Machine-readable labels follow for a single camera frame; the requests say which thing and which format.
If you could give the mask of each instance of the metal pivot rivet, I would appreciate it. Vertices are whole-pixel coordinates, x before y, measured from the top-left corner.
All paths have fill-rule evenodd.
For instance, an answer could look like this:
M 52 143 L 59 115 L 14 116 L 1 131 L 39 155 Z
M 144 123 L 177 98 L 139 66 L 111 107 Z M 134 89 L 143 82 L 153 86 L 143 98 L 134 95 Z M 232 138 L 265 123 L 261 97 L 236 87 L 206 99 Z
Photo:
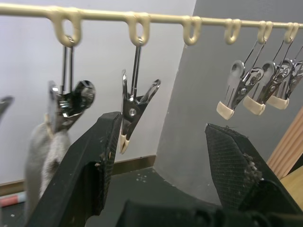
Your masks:
M 240 91 L 240 94 L 244 95 L 246 92 L 247 92 L 246 88 L 242 88 L 241 91 Z
M 131 117 L 134 117 L 137 114 L 137 111 L 135 109 L 131 108 L 128 113 Z

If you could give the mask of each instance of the wooden baseboard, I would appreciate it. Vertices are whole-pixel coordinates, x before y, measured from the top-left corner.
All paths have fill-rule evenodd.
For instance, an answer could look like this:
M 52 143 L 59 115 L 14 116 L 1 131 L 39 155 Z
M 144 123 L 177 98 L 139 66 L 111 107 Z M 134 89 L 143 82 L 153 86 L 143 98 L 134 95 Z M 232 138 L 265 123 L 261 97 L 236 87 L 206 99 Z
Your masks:
M 113 168 L 113 175 L 123 174 L 134 170 L 152 167 L 156 156 L 146 156 L 130 159 L 127 161 L 116 162 Z M 24 191 L 24 180 L 0 184 L 0 196 L 10 195 Z

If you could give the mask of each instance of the white wall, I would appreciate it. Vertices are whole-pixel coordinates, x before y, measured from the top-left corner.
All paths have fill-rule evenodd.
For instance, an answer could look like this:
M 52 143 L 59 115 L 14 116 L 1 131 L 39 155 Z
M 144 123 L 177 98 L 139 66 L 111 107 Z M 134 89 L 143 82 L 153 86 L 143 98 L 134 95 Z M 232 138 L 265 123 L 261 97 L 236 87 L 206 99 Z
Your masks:
M 195 0 L 19 0 L 8 3 L 173 15 L 192 15 L 195 6 Z M 67 24 L 67 31 L 71 31 L 70 27 Z M 0 29 L 0 96 L 12 95 L 16 99 L 0 125 L 0 183 L 5 183 L 23 179 L 30 133 L 43 122 L 47 108 L 47 82 L 54 80 L 58 86 L 61 82 L 62 45 L 47 19 L 1 17 Z M 90 80 L 97 96 L 93 106 L 71 128 L 72 142 L 102 113 L 121 110 L 121 71 L 126 68 L 131 83 L 135 51 L 124 22 L 83 21 L 82 31 L 82 41 L 75 49 L 74 83 Z M 162 84 L 133 133 L 128 150 L 124 155 L 118 154 L 116 161 L 156 154 L 183 44 L 181 25 L 151 25 L 150 40 L 141 54 L 138 95 L 145 93 L 155 79 L 161 79 Z

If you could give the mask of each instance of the metal clip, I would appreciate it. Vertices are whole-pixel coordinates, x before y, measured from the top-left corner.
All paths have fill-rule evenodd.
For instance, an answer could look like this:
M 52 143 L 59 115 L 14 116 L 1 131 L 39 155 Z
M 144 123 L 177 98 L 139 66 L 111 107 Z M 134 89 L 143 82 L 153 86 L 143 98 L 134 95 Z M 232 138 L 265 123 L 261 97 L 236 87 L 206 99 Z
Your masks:
M 287 108 L 289 104 L 289 96 L 293 92 L 294 88 L 301 80 L 302 72 L 301 66 L 302 63 L 296 62 L 296 59 L 303 49 L 303 46 L 300 48 L 299 52 L 295 56 L 294 60 L 290 60 L 292 62 L 292 68 L 289 72 L 289 77 L 283 80 L 282 84 L 275 91 L 275 93 L 268 99 L 268 103 L 272 106 L 284 110 Z
M 59 94 L 59 89 L 55 82 L 49 81 L 48 85 L 49 104 L 47 119 L 49 122 L 47 124 L 51 128 L 52 133 L 63 129 L 68 130 L 82 116 L 84 111 L 92 105 L 95 99 L 95 87 L 88 80 L 78 82 L 75 89 L 72 90 L 73 47 L 70 49 L 70 92 L 64 93 L 67 47 L 64 47 L 61 93 Z
M 227 81 L 227 91 L 223 102 L 219 102 L 217 112 L 226 120 L 229 120 L 234 113 L 234 109 L 240 101 L 249 93 L 255 84 L 261 80 L 264 71 L 261 68 L 255 67 L 258 57 L 264 48 L 266 41 L 262 44 L 255 61 L 249 71 L 245 74 L 245 64 L 255 49 L 257 42 L 255 42 L 245 62 L 237 60 L 233 63 L 230 75 Z
M 245 97 L 243 104 L 252 113 L 261 115 L 265 110 L 265 103 L 274 94 L 274 92 L 281 85 L 282 81 L 286 79 L 293 68 L 293 63 L 290 59 L 286 59 L 287 52 L 292 43 L 289 44 L 287 51 L 279 65 L 276 65 L 274 60 L 276 59 L 284 40 L 277 51 L 273 61 L 267 61 L 264 63 L 262 69 L 264 71 L 263 78 L 256 84 L 251 97 Z
M 131 93 L 127 92 L 127 76 L 126 71 L 122 71 L 123 75 L 123 105 L 122 105 L 122 124 L 120 131 L 120 153 L 123 154 L 129 143 L 129 139 L 136 128 L 144 110 L 152 97 L 158 91 L 161 81 L 155 80 L 147 93 L 143 96 L 137 97 L 137 81 L 139 71 L 139 60 L 141 54 L 141 46 L 136 47 L 136 54 L 134 60 L 134 70 L 132 79 Z
M 0 99 L 0 119 L 2 118 L 5 111 L 9 108 L 9 106 L 13 103 L 14 98 L 12 96 L 6 96 Z
M 294 91 L 295 87 L 299 84 L 300 80 L 303 77 L 303 61 L 299 61 L 294 64 L 294 70 L 290 76 L 289 87 L 287 89 L 286 98 L 289 98 L 290 94 Z

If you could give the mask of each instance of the wooden board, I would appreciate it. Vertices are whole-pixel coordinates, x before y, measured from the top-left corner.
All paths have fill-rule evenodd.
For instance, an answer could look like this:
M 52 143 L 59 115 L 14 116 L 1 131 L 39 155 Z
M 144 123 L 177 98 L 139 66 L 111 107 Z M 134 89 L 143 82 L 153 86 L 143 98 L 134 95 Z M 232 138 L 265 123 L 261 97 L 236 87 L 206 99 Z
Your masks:
M 303 166 L 282 178 L 281 183 L 303 210 Z
M 276 176 L 281 179 L 289 173 L 302 154 L 303 107 L 280 140 L 267 164 Z

